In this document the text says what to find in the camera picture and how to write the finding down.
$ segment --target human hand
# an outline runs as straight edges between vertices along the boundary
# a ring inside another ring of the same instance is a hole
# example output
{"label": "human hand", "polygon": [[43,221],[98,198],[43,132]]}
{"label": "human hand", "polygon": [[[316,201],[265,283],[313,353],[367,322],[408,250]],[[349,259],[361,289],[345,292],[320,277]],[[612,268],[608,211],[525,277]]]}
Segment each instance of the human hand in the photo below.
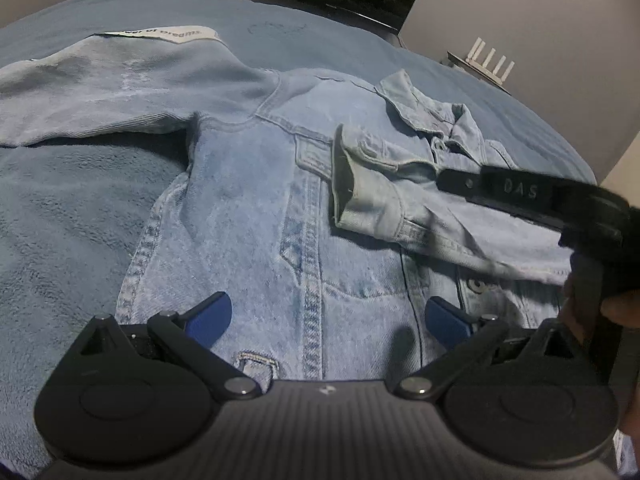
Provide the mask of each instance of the human hand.
{"label": "human hand", "polygon": [[[584,328],[577,322],[575,316],[574,280],[571,276],[566,280],[562,292],[566,301],[560,310],[558,319],[567,325],[578,341],[582,343]],[[614,323],[628,328],[640,328],[640,290],[632,290],[613,298],[607,298],[602,302],[600,311],[603,316]],[[640,460],[640,388],[636,390],[618,429],[631,437],[636,460]]]}

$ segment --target blue blanket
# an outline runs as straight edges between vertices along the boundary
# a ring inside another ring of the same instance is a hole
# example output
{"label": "blue blanket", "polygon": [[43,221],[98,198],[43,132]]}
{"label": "blue blanket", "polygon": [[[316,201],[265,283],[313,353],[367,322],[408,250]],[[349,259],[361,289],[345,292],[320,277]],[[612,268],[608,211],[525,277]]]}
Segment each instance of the blue blanket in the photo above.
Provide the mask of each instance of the blue blanket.
{"label": "blue blanket", "polygon": [[[404,68],[424,94],[466,104],[521,168],[594,182],[575,150],[507,94],[298,10],[240,0],[70,0],[0,30],[0,66],[96,32],[159,25],[211,27],[249,66],[330,68],[372,84]],[[185,163],[180,132],[0,148],[0,462],[10,469],[34,476],[46,466],[31,416],[37,393],[89,317],[114,311],[152,203]]]}

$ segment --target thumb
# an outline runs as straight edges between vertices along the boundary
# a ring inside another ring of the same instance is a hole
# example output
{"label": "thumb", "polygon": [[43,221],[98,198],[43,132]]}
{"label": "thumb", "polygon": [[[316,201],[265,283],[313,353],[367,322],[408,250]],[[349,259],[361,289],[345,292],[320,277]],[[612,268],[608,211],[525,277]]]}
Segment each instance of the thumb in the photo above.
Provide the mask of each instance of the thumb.
{"label": "thumb", "polygon": [[640,328],[640,290],[630,290],[602,302],[600,311],[618,325]]}

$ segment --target wall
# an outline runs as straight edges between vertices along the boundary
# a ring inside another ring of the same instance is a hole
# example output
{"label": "wall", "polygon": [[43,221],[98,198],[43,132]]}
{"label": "wall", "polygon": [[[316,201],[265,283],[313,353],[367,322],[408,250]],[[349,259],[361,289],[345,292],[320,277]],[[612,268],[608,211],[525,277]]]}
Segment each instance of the wall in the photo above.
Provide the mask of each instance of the wall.
{"label": "wall", "polygon": [[[0,25],[62,0],[0,0]],[[417,0],[402,29],[433,59],[482,38],[516,62],[506,87],[599,179],[640,129],[640,0]]]}
{"label": "wall", "polygon": [[602,185],[625,197],[631,205],[640,207],[640,133]]}

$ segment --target metal screw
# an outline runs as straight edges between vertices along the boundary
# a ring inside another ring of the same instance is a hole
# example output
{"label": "metal screw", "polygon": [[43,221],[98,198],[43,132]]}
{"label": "metal screw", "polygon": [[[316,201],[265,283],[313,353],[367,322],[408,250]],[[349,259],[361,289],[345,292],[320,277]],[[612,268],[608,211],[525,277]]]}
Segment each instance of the metal screw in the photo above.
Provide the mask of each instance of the metal screw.
{"label": "metal screw", "polygon": [[225,382],[225,388],[232,394],[245,396],[258,387],[258,384],[249,377],[233,377]]}
{"label": "metal screw", "polygon": [[433,383],[424,377],[407,377],[400,381],[400,387],[410,394],[422,395],[431,390]]}

